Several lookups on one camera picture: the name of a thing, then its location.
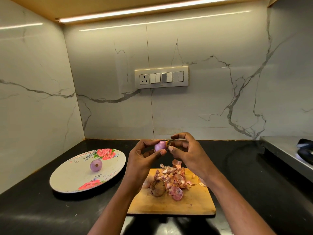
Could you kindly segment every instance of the left hand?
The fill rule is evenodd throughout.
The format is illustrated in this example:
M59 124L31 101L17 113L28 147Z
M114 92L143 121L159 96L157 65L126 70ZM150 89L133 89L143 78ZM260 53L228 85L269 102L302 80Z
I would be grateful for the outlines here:
M159 139L142 139L129 153L122 184L124 188L133 192L134 196L141 190L142 184L149 174L152 163L166 154L165 149L157 152L154 152L154 149L152 149L144 154L142 154L141 151L144 148L154 146L159 143L159 141Z

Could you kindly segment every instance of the forearm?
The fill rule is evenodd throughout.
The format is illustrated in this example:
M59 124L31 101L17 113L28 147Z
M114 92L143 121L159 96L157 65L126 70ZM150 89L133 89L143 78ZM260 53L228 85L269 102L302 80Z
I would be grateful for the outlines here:
M122 182L88 235L120 235L134 196L135 193Z
M217 197L235 235L274 235L275 233L217 169L205 179Z

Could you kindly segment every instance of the plate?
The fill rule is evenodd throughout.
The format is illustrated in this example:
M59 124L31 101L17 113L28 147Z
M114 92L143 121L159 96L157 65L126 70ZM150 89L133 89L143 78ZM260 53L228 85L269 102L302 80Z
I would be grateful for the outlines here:
M102 168L93 172L90 163L100 159ZM50 177L57 192L77 193L95 188L116 176L124 167L125 154L116 149L97 149L77 155L62 163Z

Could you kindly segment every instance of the finger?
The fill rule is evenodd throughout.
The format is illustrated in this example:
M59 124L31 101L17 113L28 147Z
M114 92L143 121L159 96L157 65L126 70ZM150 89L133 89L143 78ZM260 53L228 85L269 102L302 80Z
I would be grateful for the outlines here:
M154 149L151 149L151 150L145 152L145 153L143 154L143 157L144 157L144 158L147 158L147 157L149 157L150 155L152 155L153 153L154 153Z
M160 140L159 139L155 139L155 140L150 140L150 139L142 139L140 140L136 146L133 148L133 150L137 151L141 151L144 148L153 146L155 144L157 144Z
M158 160L160 157L162 157L165 154L166 154L166 150L161 149L151 154L150 156L146 157L145 160L147 160L149 167L151 167L152 163L154 163L156 160Z
M178 139L178 138L184 138L186 139L187 142L195 140L194 137L190 133L187 133L187 132L178 133L178 134L171 136L171 139Z
M186 140L175 140L170 142L171 146L188 148L189 143Z
M186 152L183 152L182 150L179 150L178 148L173 146L169 146L168 150L170 151L171 154L173 154L174 158L180 158L182 160L184 160L187 154Z

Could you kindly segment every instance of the hand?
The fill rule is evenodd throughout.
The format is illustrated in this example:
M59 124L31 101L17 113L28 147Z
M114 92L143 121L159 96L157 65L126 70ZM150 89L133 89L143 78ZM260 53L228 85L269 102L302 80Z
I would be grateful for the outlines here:
M194 139L190 133L178 133L171 136L172 139L185 138L186 140L172 141L168 150L174 158L180 158L198 177L205 182L212 173L218 172L218 169L205 153L200 143ZM187 152L179 150L176 147L183 147Z
M141 151L144 148L154 146L159 141L159 139L142 139L129 153L122 184L124 188L128 188L130 191L134 192L134 196L140 191L143 182L149 174L152 163L166 154L165 149L157 152L154 152L154 149L152 149L144 154L141 154Z

